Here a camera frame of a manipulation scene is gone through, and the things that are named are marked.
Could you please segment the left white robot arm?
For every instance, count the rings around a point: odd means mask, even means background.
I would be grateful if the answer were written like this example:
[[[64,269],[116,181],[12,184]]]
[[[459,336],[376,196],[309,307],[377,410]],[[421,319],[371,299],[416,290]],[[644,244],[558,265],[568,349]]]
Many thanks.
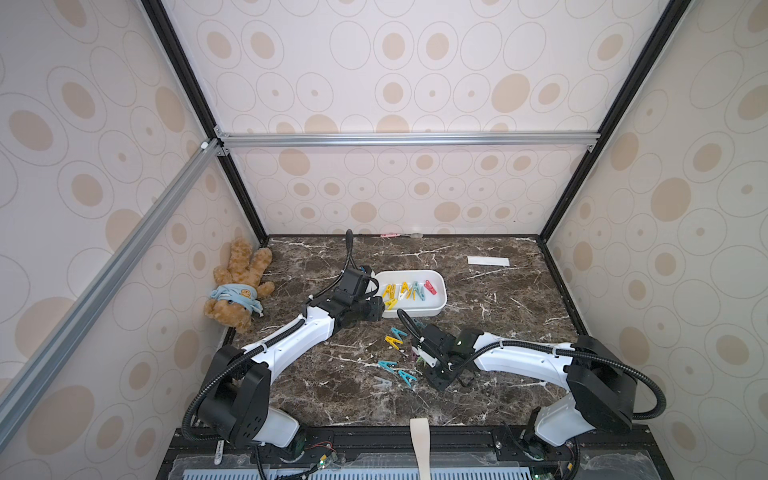
[[[244,348],[219,349],[185,413],[185,438],[301,450],[300,423],[270,406],[271,386],[314,346],[361,321],[379,321],[384,304],[378,289],[370,267],[347,267],[278,331]]]

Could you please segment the silver aluminium rail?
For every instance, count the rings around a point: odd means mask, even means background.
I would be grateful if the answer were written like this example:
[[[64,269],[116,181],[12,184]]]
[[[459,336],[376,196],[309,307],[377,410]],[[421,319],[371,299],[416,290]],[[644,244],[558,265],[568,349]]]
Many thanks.
[[[14,438],[222,145],[211,138],[198,149],[26,362],[1,398],[2,448]]]
[[[594,145],[596,131],[223,134],[228,148]]]

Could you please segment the white plastic storage box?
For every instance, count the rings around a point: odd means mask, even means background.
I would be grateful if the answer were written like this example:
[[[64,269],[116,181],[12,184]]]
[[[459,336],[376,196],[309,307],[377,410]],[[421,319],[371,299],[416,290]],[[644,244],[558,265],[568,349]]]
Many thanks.
[[[433,317],[447,304],[441,274],[434,270],[383,271],[373,275],[379,283],[377,295],[384,301],[383,318],[394,319],[403,309],[411,317]]]

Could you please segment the white paper strip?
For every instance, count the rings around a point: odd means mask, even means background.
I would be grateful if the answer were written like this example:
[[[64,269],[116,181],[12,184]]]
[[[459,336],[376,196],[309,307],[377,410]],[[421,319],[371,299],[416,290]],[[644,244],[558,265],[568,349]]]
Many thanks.
[[[467,262],[469,265],[475,266],[498,266],[505,268],[510,266],[509,259],[503,257],[468,256]]]

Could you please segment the silver aluminium rail back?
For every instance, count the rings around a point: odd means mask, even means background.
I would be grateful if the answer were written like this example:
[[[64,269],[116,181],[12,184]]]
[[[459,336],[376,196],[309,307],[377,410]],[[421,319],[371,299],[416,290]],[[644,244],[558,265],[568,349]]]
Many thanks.
[[[223,134],[228,148],[594,145],[596,131]]]

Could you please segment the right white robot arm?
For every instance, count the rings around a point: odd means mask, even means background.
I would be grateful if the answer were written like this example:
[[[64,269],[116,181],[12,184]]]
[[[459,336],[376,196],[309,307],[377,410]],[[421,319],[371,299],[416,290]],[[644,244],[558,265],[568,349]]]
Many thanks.
[[[411,344],[428,365],[428,382],[439,391],[466,371],[511,373],[562,388],[563,398],[532,413],[526,442],[561,446],[592,430],[618,435],[632,429],[637,380],[627,365],[590,336],[574,343],[547,344],[474,328],[453,336],[430,324]]]

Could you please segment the silver aluminium rail left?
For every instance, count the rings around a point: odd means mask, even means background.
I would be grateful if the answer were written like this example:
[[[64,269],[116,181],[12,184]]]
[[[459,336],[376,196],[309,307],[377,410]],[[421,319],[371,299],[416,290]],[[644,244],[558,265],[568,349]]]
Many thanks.
[[[222,145],[211,138],[198,149],[26,362],[1,398],[2,448],[14,438]]]

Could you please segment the brown teddy bear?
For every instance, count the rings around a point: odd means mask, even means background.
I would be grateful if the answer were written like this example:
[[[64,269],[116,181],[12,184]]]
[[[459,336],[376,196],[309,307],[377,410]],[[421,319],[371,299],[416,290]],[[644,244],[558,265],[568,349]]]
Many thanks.
[[[237,237],[230,245],[228,264],[213,271],[216,288],[204,304],[204,315],[246,333],[253,319],[263,316],[261,300],[275,290],[272,281],[262,282],[272,261],[269,248],[255,249],[246,238]]]

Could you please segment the teal clothespin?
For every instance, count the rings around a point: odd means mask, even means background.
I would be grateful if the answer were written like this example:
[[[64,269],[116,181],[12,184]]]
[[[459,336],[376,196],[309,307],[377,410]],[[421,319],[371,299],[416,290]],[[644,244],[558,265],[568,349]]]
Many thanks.
[[[415,383],[418,381],[418,379],[415,376],[411,375],[410,373],[404,370],[399,370],[398,376],[405,382],[405,384],[409,389],[412,389]]]
[[[406,332],[403,332],[396,327],[391,328],[391,333],[394,338],[397,338],[399,340],[402,340],[403,338],[407,337],[408,334]]]
[[[378,366],[390,373],[396,374],[396,363],[393,361],[380,360]]]

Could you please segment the grey clothespin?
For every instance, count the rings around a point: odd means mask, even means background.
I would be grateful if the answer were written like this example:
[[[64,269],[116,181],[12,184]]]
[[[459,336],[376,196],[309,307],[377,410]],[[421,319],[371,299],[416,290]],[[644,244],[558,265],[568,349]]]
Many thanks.
[[[392,386],[393,386],[393,383],[391,380],[388,380],[379,376],[373,377],[373,388],[376,390],[382,390],[382,391],[389,390],[392,388]]]

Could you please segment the red clothespin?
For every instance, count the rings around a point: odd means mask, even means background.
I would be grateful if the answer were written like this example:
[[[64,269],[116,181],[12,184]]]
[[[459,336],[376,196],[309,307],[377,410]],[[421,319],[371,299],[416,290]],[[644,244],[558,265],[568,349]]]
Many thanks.
[[[436,288],[433,286],[433,284],[429,280],[424,282],[424,288],[427,291],[429,291],[432,295],[436,295],[437,294]]]

